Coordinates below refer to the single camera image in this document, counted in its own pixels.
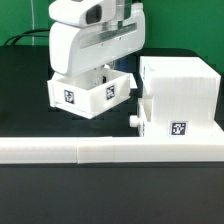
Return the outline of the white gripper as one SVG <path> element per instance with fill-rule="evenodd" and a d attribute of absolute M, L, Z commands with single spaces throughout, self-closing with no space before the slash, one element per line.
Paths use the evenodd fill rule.
<path fill-rule="evenodd" d="M 143 4 L 132 0 L 55 0 L 49 34 L 52 69 L 77 76 L 140 50 Z"/>

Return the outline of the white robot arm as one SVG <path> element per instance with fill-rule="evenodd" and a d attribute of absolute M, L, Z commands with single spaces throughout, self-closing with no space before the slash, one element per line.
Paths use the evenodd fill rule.
<path fill-rule="evenodd" d="M 143 4 L 133 0 L 55 0 L 49 49 L 53 70 L 76 76 L 140 50 Z"/>

